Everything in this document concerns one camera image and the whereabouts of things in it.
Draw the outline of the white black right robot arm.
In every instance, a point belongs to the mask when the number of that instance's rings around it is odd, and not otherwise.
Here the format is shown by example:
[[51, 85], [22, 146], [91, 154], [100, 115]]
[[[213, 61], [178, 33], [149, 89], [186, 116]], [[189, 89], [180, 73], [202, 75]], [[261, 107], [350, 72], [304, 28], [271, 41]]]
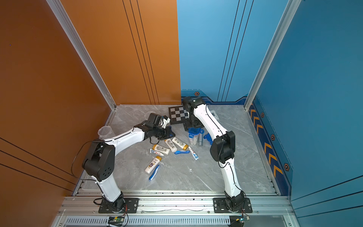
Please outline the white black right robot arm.
[[212, 158], [221, 169], [225, 185], [226, 207], [230, 212], [240, 212], [246, 201], [245, 192], [239, 185], [234, 166], [236, 137], [213, 116], [205, 101], [201, 98], [185, 97], [182, 105], [189, 114], [190, 127], [203, 126], [210, 134], [213, 143], [210, 147]]

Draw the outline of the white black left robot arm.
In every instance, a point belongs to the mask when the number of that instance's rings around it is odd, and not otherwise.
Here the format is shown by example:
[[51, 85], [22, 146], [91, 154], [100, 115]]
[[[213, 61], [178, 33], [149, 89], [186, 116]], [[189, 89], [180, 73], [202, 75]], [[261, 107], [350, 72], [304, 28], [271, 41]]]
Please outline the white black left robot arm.
[[113, 138], [92, 141], [82, 167], [102, 192], [102, 202], [99, 205], [113, 213], [120, 213], [125, 207], [123, 192], [113, 176], [115, 157], [121, 151], [151, 137], [166, 140], [174, 136], [171, 126], [162, 127], [144, 121]]

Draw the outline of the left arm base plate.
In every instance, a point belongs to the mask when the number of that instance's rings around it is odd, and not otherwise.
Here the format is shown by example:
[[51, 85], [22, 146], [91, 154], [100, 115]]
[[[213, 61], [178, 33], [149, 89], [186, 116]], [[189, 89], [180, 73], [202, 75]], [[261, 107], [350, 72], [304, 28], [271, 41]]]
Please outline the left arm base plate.
[[115, 202], [109, 202], [105, 198], [99, 204], [98, 213], [101, 214], [118, 214], [118, 213], [131, 213], [137, 212], [139, 206], [139, 198], [121, 198]]

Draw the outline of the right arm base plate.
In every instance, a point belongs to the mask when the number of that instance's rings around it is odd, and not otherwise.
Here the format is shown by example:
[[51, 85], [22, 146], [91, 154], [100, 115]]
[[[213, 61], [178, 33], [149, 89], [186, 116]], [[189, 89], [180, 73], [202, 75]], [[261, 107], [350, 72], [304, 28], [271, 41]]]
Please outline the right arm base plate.
[[225, 198], [214, 198], [213, 199], [214, 213], [253, 213], [252, 205], [249, 198], [246, 198], [245, 202], [242, 203], [242, 207], [234, 212], [227, 208]]

